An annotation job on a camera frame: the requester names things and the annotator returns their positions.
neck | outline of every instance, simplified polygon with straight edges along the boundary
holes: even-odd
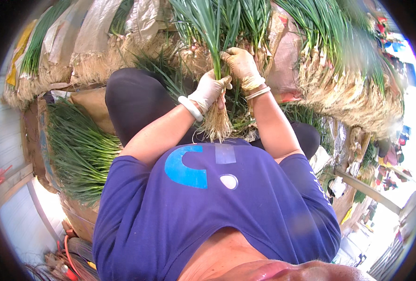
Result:
[[[240,264],[264,259],[267,258],[253,248],[240,231],[222,228],[200,245],[178,280],[216,278]]]

white glove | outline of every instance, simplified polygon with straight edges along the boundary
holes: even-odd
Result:
[[[242,88],[245,91],[256,89],[266,81],[258,72],[255,60],[248,51],[232,47],[220,54],[221,59],[228,64],[234,75],[241,80]]]
[[[223,109],[225,98],[221,97],[221,94],[225,94],[225,88],[232,89],[230,82],[231,76],[225,76],[221,80],[216,80],[214,78],[214,70],[210,70],[200,78],[197,89],[188,96],[188,99],[199,104],[202,114],[205,114],[211,104],[217,99],[219,109]]]

purple t-shirt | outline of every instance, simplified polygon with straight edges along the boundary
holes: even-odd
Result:
[[[247,142],[167,151],[152,169],[132,156],[111,165],[93,237],[102,280],[176,280],[223,227],[269,259],[330,262],[341,239],[333,208],[304,155],[277,164]]]

orange hose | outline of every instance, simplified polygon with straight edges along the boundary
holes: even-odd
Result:
[[[70,263],[70,266],[72,267],[72,269],[78,274],[78,276],[80,276],[80,278],[82,277],[79,272],[76,270],[75,266],[72,264],[72,260],[70,259],[70,255],[69,255],[69,251],[67,249],[67,239],[69,238],[69,236],[65,236],[65,250],[66,250],[66,256],[68,257],[68,261]]]

wall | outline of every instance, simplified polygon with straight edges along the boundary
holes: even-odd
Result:
[[[9,59],[6,59],[0,74],[0,97],[4,89],[8,64]],[[22,150],[21,116],[20,111],[0,104],[0,169],[6,169],[13,165],[7,172],[7,178],[10,176],[10,173],[19,170],[27,164],[25,163]],[[47,191],[37,182],[34,186],[49,221],[59,237],[63,238],[64,230],[61,226],[61,220],[63,219],[62,210],[59,209],[57,211],[55,209],[50,211],[48,206],[59,204],[58,195],[44,194],[43,192]],[[41,263],[44,260],[45,252],[56,251],[56,241],[47,231],[38,215],[27,185],[21,187],[17,193],[1,206],[0,223],[2,229],[5,230],[7,240],[12,244],[14,251],[22,262]]]

